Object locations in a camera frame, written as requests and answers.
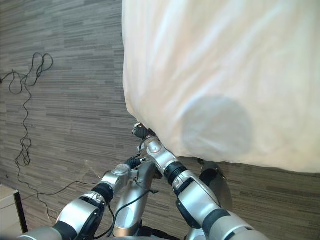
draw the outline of black rubber ring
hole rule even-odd
[[[164,176],[168,179],[168,183],[172,185],[177,176],[186,171],[187,168],[179,161],[171,163],[164,171]]]

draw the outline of black wire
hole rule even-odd
[[[35,195],[37,195],[37,194],[38,194],[38,195],[46,195],[46,196],[57,195],[57,194],[61,193],[62,191],[66,190],[66,189],[69,188],[72,184],[75,184],[75,183],[84,184],[84,185],[96,185],[96,184],[98,184],[98,182],[86,183],[86,182],[82,182],[82,181],[73,181],[73,182],[71,182],[70,184],[68,184],[67,186],[65,186],[64,188],[62,188],[61,190],[59,190],[59,191],[57,191],[57,192],[55,192],[55,193],[43,193],[43,192],[38,192],[38,193],[32,194],[32,195],[30,195],[30,196],[27,196],[27,197],[21,199],[20,201],[17,201],[17,202],[15,202],[15,203],[13,203],[13,204],[10,204],[10,205],[8,205],[8,206],[2,207],[2,208],[0,208],[0,210],[5,209],[5,208],[8,208],[8,207],[10,207],[10,206],[12,206],[12,205],[16,205],[16,203],[22,203],[22,201],[24,201],[24,200],[26,200],[26,199],[28,199],[28,198],[31,198],[31,197],[33,197],[33,196],[35,196]]]
[[[110,207],[110,203],[108,204],[108,209],[109,209],[109,212],[111,213],[112,220],[115,219],[115,215],[114,215],[114,212],[112,211],[112,209]]]
[[[114,228],[115,228],[117,216],[118,216],[119,212],[120,212],[122,209],[128,207],[128,206],[131,205],[131,204],[134,204],[136,201],[140,200],[141,198],[143,198],[143,197],[144,197],[146,194],[148,194],[148,193],[157,194],[158,192],[159,192],[159,191],[157,191],[157,190],[151,190],[151,189],[149,189],[149,190],[145,191],[141,196],[139,196],[138,198],[136,198],[135,200],[133,200],[133,201],[131,201],[131,202],[123,205],[122,207],[120,207],[120,208],[118,209],[118,211],[116,211],[116,213],[115,213],[115,215],[114,215],[114,218],[113,218],[113,221],[112,221],[112,224],[111,224],[111,226],[109,227],[109,229],[108,229],[107,231],[105,231],[104,233],[102,233],[101,235],[94,237],[93,239],[94,239],[94,240],[100,239],[100,238],[102,238],[104,235],[106,235],[107,233],[109,233],[109,234],[107,235],[107,238],[110,237],[111,234],[112,234],[112,232],[113,232],[113,230],[114,230]]]
[[[33,71],[34,67],[35,67],[35,58],[39,56],[41,57],[41,64],[37,66],[36,68],[36,77],[35,77],[35,81],[34,82],[31,82],[31,83],[28,83],[28,78],[30,76],[30,73]],[[49,67],[47,68],[44,68],[44,65],[45,65],[45,59],[46,58],[49,58],[50,59],[50,64],[49,64]],[[31,100],[32,98],[32,94],[29,90],[29,87],[33,87],[36,85],[38,79],[40,78],[41,74],[45,71],[48,71],[54,64],[54,59],[53,57],[48,54],[48,53],[45,53],[44,55],[42,55],[41,53],[34,53],[33,56],[32,56],[32,64],[31,64],[31,68],[29,70],[29,72],[27,74],[23,74],[23,73],[19,73],[15,70],[12,69],[11,72],[9,72],[8,74],[6,74],[3,78],[0,78],[0,83],[2,83],[7,77],[9,77],[10,75],[13,75],[12,77],[12,80],[9,84],[9,91],[10,93],[14,94],[14,95],[19,95],[23,92],[23,90],[25,89],[27,92],[28,92],[28,95],[29,95],[29,98],[24,102],[23,104],[23,108],[24,110],[26,111],[26,116],[25,118],[23,119],[22,121],[22,125],[25,129],[25,135],[20,139],[20,145],[21,145],[21,151],[19,153],[19,155],[15,158],[14,162],[16,164],[16,166],[18,167],[18,174],[17,174],[17,180],[20,182],[20,183],[23,183],[23,184],[26,184],[30,189],[36,191],[36,194],[33,194],[31,196],[29,196],[28,198],[36,195],[37,199],[43,203],[46,207],[46,212],[48,214],[49,217],[51,218],[54,218],[56,219],[55,217],[51,216],[49,214],[49,208],[48,208],[48,205],[46,202],[42,201],[40,198],[39,198],[39,195],[49,195],[49,196],[52,196],[52,195],[55,195],[55,194],[58,194],[60,192],[62,192],[63,190],[65,190],[66,188],[68,188],[71,184],[73,183],[82,183],[82,184],[88,184],[88,185],[91,185],[91,183],[84,183],[84,182],[79,182],[79,181],[74,181],[72,182],[71,184],[69,184],[68,186],[66,186],[65,188],[63,188],[62,190],[56,192],[56,193],[53,193],[53,194],[46,194],[46,193],[40,193],[36,188],[33,188],[30,186],[30,184],[26,181],[22,181],[20,180],[20,173],[21,173],[21,167],[26,167],[28,165],[30,165],[30,162],[31,162],[31,158],[30,158],[30,153],[29,153],[29,148],[32,146],[32,141],[31,139],[28,137],[28,128],[27,126],[25,125],[25,122],[26,120],[28,119],[28,116],[29,116],[29,112],[28,112],[28,109],[26,107],[26,104]],[[16,76],[18,76],[20,78],[20,88],[19,88],[19,91],[18,92],[14,92],[12,90],[12,84],[14,83],[15,79],[16,79]]]

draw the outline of white cloth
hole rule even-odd
[[[320,173],[320,1],[124,0],[127,110],[177,156]]]

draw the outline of wood grain floor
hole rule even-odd
[[[139,144],[130,133],[135,119],[126,110],[122,86],[124,47],[120,0],[0,0],[0,74],[27,72],[33,53],[50,53],[52,69],[31,88],[26,125],[32,139],[31,165],[21,179],[43,193],[75,180],[96,182],[129,158]],[[0,179],[25,198],[34,191],[17,181],[14,159],[26,92],[15,96],[9,81],[0,85]],[[196,174],[200,165],[184,164]],[[242,164],[221,163],[233,196],[234,212],[273,240],[320,239],[320,176]],[[153,183],[143,222],[183,238],[188,226],[164,179]],[[75,196],[90,189],[75,184],[54,196],[40,196],[58,215]],[[36,197],[23,201],[29,229],[51,225]],[[111,223],[105,213],[99,232]]]

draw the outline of gray wood floor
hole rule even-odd
[[[45,72],[27,104],[32,139],[31,165],[21,179],[43,193],[72,181],[96,182],[130,157],[139,144],[130,133],[136,122],[126,110],[122,86],[124,47],[120,0],[0,0],[0,74],[27,72],[33,53],[50,53]],[[25,198],[34,192],[17,181],[14,159],[25,134],[22,103],[28,95],[0,85],[0,179]],[[184,164],[199,174],[193,159]],[[279,169],[222,163],[234,212],[273,240],[320,239],[320,176]],[[143,222],[183,238],[188,226],[175,207],[164,179],[153,183]],[[90,189],[75,184],[55,196],[40,196],[57,215],[75,196]],[[50,225],[36,197],[23,201],[29,229]],[[105,214],[99,232],[111,223]]]

